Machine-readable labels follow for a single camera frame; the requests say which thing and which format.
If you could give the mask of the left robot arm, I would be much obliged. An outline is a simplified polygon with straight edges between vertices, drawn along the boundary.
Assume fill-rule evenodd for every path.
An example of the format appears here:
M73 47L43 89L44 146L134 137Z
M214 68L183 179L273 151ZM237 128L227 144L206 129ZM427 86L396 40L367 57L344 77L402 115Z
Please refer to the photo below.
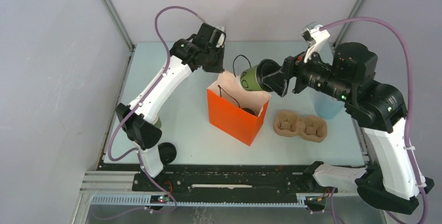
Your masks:
M196 34L172 45L163 67L139 96L116 108L121 127L134 143L140 165L147 174L144 183L152 191L162 189L165 184L160 173L164 164L158 144L162 136L159 110L178 85L198 68L209 73L224 71L225 40L225 27L201 24Z

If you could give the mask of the orange paper bag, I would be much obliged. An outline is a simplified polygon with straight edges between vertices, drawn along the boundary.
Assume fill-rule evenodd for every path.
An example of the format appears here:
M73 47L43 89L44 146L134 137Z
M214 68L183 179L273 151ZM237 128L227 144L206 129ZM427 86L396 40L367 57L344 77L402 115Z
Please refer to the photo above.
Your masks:
M234 68L220 73L206 91L210 124L250 146L263 125L270 93L244 90ZM256 116L242 110L244 107Z

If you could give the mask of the green paper coffee cup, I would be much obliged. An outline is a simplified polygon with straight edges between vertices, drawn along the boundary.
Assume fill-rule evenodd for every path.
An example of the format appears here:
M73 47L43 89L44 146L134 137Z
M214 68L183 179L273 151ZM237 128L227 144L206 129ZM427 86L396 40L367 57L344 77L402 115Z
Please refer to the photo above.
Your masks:
M261 65L255 65L243 71L240 75L240 85L246 91L263 91L260 82Z

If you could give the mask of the black coffee cup lid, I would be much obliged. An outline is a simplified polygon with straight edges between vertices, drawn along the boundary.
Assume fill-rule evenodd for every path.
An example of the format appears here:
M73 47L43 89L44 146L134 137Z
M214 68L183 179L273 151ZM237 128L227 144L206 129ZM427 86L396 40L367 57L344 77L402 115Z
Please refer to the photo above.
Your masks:
M280 65L271 59L262 60L256 68L256 80L263 91L274 92L271 77L280 70Z

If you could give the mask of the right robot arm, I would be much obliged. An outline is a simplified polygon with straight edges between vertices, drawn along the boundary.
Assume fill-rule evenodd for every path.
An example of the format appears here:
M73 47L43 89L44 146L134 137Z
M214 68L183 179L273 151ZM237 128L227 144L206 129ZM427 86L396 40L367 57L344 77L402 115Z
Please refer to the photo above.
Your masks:
M429 192L434 181L423 177L429 185L417 184L404 140L411 112L397 88L375 80L377 60L365 45L349 42L338 45L332 64L318 53L308 58L302 52L282 64L262 60L256 77L265 91L279 96L287 94L289 81L295 78L294 94L312 88L343 102L371 141L378 161L354 179L358 195L372 207L409 215L418 207L417 196Z

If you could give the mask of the brown pulp cup carrier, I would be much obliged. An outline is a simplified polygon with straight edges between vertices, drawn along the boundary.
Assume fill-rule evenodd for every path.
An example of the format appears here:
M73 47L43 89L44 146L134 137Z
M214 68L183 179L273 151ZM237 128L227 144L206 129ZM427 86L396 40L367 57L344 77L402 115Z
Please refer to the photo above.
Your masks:
M300 116L294 111L279 111L273 123L274 132L287 138L300 137L303 140L321 143L328 134L326 121L318 116Z

